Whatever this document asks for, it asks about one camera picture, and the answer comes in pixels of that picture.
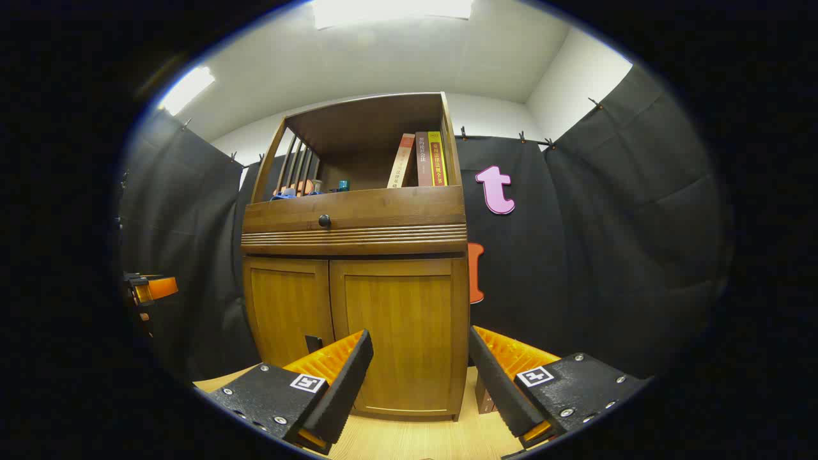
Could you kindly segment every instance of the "wooden drawer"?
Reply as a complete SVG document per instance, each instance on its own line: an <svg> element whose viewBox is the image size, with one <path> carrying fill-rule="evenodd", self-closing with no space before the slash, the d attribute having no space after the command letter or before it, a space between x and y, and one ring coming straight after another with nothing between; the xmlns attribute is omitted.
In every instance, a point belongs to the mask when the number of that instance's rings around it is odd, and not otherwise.
<svg viewBox="0 0 818 460"><path fill-rule="evenodd" d="M318 224L330 216L329 229ZM245 254L378 255L466 251L461 186L328 193L247 206Z"/></svg>

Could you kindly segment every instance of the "decorative groove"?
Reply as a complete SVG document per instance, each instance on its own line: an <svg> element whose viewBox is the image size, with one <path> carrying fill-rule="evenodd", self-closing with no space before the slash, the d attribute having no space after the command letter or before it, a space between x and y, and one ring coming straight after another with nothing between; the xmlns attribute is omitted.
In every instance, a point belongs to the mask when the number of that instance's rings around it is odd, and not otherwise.
<svg viewBox="0 0 818 460"><path fill-rule="evenodd" d="M462 250L467 241L464 224L446 224L244 233L241 249L246 254L419 254Z"/></svg>
<svg viewBox="0 0 818 460"><path fill-rule="evenodd" d="M410 233L408 235L396 236L394 233L385 233L380 235L353 235L353 236L332 236L332 237L242 237L242 242L247 243L261 243L261 242L342 242L342 241L378 241L378 240L426 240L436 239L441 237L466 237L466 231L462 232L445 232L445 233Z"/></svg>
<svg viewBox="0 0 818 460"><path fill-rule="evenodd" d="M465 230L464 223L452 223L446 225L411 225L399 227L370 227L370 228L342 228L330 230L298 230L293 232L253 232L244 233L242 237L261 237L261 236L297 236L297 235L342 235L342 234L372 234L372 233L407 233L407 232L429 232L429 231L444 231L444 230Z"/></svg>

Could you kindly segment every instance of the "black backdrop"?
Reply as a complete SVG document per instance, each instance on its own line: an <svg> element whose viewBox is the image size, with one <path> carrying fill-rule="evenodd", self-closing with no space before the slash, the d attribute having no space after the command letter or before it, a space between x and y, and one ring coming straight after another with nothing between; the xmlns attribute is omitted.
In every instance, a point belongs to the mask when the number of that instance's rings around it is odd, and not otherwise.
<svg viewBox="0 0 818 460"><path fill-rule="evenodd" d="M257 363L239 252L253 180L239 192L241 165L164 110L137 131L124 167L123 270L173 276L179 288L148 312L159 361L185 381Z"/></svg>
<svg viewBox="0 0 818 460"><path fill-rule="evenodd" d="M703 332L726 281L730 213L693 126L640 67L600 104L544 153L458 140L469 241L485 248L471 318L647 377ZM491 165L511 178L510 214L493 214L474 180Z"/></svg>

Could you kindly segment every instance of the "wooden floor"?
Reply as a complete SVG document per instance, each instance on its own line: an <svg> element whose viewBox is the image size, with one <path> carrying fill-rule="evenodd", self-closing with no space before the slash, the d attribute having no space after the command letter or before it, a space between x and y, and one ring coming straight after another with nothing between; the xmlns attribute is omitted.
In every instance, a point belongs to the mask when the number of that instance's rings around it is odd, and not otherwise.
<svg viewBox="0 0 818 460"><path fill-rule="evenodd" d="M194 383L202 390L213 391L247 370ZM498 460L520 451L522 445L508 431L500 413L477 414L476 381L477 368L469 368L458 422L393 422L350 415L341 439L332 446L328 456L322 457L333 460Z"/></svg>

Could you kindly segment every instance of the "wooden cabinet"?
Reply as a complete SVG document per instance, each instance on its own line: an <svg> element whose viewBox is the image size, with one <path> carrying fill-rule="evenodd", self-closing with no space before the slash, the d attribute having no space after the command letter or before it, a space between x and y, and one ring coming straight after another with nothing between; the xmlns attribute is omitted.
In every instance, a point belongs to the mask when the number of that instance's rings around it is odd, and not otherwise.
<svg viewBox="0 0 818 460"><path fill-rule="evenodd" d="M460 412L468 362L465 259L331 260L336 336L364 327L372 359L355 408L399 416Z"/></svg>
<svg viewBox="0 0 818 460"><path fill-rule="evenodd" d="M326 260L245 257L245 303L262 361L282 367L306 356L304 336L335 341Z"/></svg>
<svg viewBox="0 0 818 460"><path fill-rule="evenodd" d="M325 190L348 180L350 192L266 201L272 176L276 188L292 182L286 159L272 171L288 131L291 151L297 140L296 151L303 143L317 158ZM415 177L384 188L402 134L417 131L441 132L449 186L417 187ZM452 131L441 92L366 97L282 120L241 235L247 311L265 362L307 354L305 335L328 345L366 328L375 357L355 409L456 419L468 363L469 268ZM324 214L330 223L322 226Z"/></svg>

